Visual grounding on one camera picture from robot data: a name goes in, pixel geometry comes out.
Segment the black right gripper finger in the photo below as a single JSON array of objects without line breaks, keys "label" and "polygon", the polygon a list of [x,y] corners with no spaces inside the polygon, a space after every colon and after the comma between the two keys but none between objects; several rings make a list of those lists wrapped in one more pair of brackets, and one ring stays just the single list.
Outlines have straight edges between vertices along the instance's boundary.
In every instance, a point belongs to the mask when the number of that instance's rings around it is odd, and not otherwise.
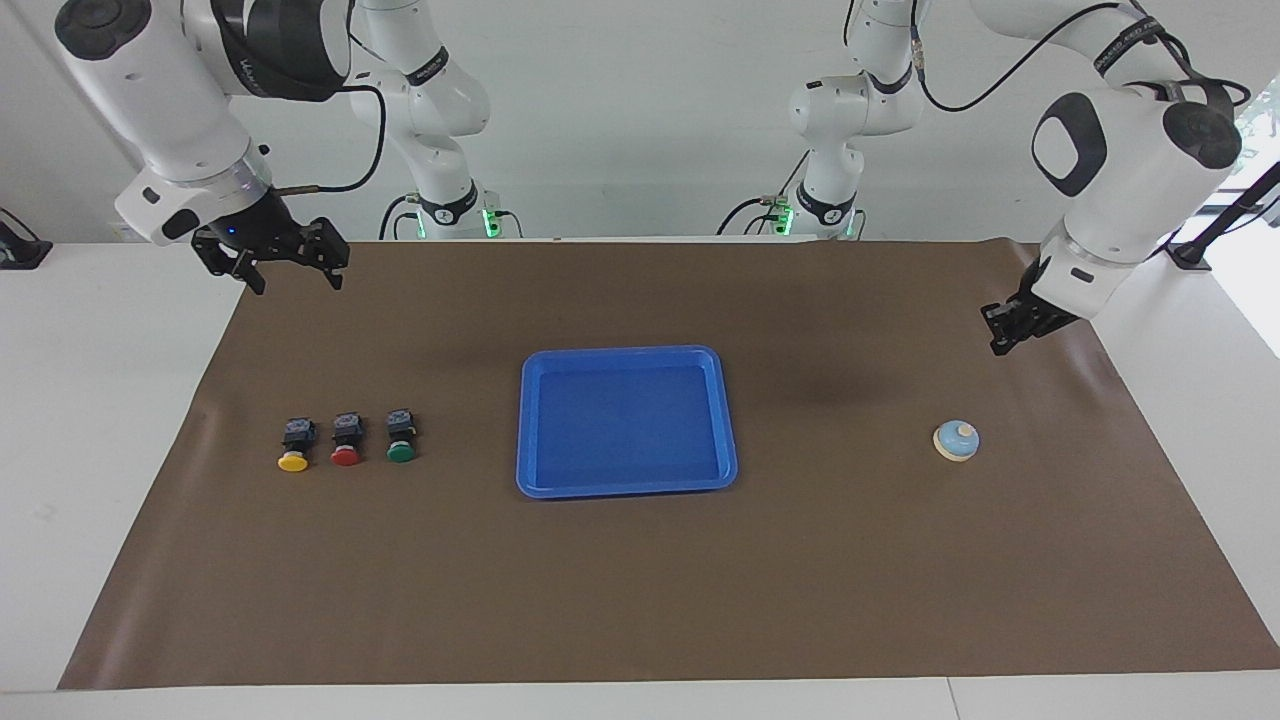
[{"label": "black right gripper finger", "polygon": [[349,245],[333,223],[320,217],[298,228],[298,264],[320,270],[334,291],[343,286]]},{"label": "black right gripper finger", "polygon": [[265,293],[266,281],[256,268],[252,251],[229,249],[212,228],[198,228],[192,236],[192,249],[211,275],[230,277],[257,296]]}]

